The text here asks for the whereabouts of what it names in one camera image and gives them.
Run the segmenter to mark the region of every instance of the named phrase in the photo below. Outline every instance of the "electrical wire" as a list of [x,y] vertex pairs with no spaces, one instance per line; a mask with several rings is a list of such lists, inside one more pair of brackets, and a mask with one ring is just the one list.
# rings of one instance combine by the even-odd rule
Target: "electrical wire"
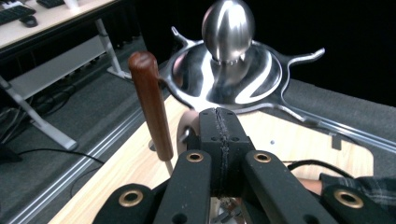
[[85,153],[82,153],[82,152],[67,151],[67,150],[55,149],[55,148],[36,148],[36,149],[31,149],[31,150],[26,150],[26,151],[20,152],[20,153],[18,153],[17,155],[20,156],[20,155],[23,155],[23,154],[26,154],[26,153],[37,152],[37,151],[54,151],[54,152],[62,152],[62,153],[67,153],[67,154],[79,155],[79,156],[83,156],[83,157],[90,158],[90,159],[92,159],[92,160],[94,160],[94,161],[96,161],[96,162],[98,162],[98,163],[100,164],[99,167],[96,167],[96,168],[94,168],[94,169],[92,169],[92,170],[86,172],[85,174],[80,175],[76,180],[73,181],[73,183],[71,184],[70,192],[69,192],[69,193],[70,193],[70,198],[73,197],[73,189],[74,189],[74,186],[77,184],[77,182],[78,182],[82,177],[84,177],[85,175],[90,174],[90,173],[93,172],[93,171],[96,171],[96,170],[100,169],[100,168],[102,167],[102,165],[105,164],[104,161],[101,161],[101,160],[99,160],[99,159],[97,159],[97,158],[95,158],[95,157],[93,157],[93,156],[90,156],[90,155],[85,154]]
[[[33,99],[34,99],[34,96],[32,96],[30,98],[30,102],[28,104],[31,104],[33,102]],[[17,115],[15,116],[14,120],[11,121],[10,125],[7,127],[4,134],[2,134],[2,136],[0,138],[1,144],[6,144],[9,140],[11,140],[15,136],[16,130],[19,128],[19,126],[21,125],[21,122],[25,119],[25,116],[27,114],[26,111],[23,111],[23,113],[21,114],[21,118],[18,120],[18,122],[16,124],[14,124],[14,122],[16,121],[16,118],[18,117],[18,115],[20,114],[21,111],[22,111],[22,108],[19,107]]]
[[327,162],[324,161],[317,161],[317,160],[302,160],[302,161],[283,161],[284,163],[291,163],[290,165],[288,165],[288,169],[290,171],[301,167],[303,165],[317,165],[317,166],[321,166],[321,167],[325,167],[329,170],[332,170],[334,172],[336,172],[337,174],[346,177],[346,178],[354,178],[352,175],[350,175],[349,173],[347,173],[346,171],[341,170],[340,168],[331,165]]

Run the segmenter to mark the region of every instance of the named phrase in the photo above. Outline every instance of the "polished metal base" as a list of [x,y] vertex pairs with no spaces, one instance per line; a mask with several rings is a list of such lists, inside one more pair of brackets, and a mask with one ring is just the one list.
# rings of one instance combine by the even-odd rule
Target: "polished metal base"
[[182,48],[161,69],[161,80],[182,104],[197,111],[222,107],[247,113],[265,107],[285,111],[301,123],[340,133],[363,143],[396,153],[396,143],[342,123],[303,111],[288,104],[284,93],[290,81],[290,66],[310,63],[325,50],[312,54],[285,56],[259,42],[238,60],[219,63],[205,49],[204,41],[192,41],[172,27]]

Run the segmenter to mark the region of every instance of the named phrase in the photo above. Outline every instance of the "metal ball knob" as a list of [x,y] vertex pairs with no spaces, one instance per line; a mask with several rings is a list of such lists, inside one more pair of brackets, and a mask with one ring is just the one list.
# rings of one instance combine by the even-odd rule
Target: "metal ball knob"
[[250,47],[255,23],[248,5],[240,0],[218,0],[204,16],[202,36],[213,58],[234,62]]

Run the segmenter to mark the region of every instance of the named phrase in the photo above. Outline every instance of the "wooden handle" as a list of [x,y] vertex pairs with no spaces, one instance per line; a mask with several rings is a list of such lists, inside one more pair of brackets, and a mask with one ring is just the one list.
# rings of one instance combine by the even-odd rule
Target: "wooden handle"
[[161,161],[170,161],[173,157],[172,141],[163,94],[158,85],[157,60],[148,51],[138,51],[131,55],[128,65],[158,157]]

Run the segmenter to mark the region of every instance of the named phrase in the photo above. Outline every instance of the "wooden tabletop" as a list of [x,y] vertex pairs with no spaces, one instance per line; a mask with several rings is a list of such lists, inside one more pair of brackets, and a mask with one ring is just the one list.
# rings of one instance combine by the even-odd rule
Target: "wooden tabletop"
[[116,0],[78,0],[79,8],[77,10],[70,10],[66,5],[45,8],[40,6],[36,0],[28,0],[26,1],[26,5],[36,11],[34,16],[37,19],[38,25],[27,28],[18,20],[1,25],[0,49],[114,1]]
[[[173,97],[165,101],[169,129],[176,151],[176,132],[188,108]],[[354,176],[373,175],[373,155],[363,147],[342,142],[332,148],[332,137],[262,112],[239,115],[246,134],[257,149],[275,153],[282,161],[316,159],[326,161]],[[137,183],[155,188],[169,178],[165,164],[149,150],[151,137],[144,123],[106,164],[87,182],[50,223],[92,223],[110,194],[117,188]],[[176,164],[177,156],[172,159]],[[332,172],[308,166],[294,172],[298,177],[318,178]]]

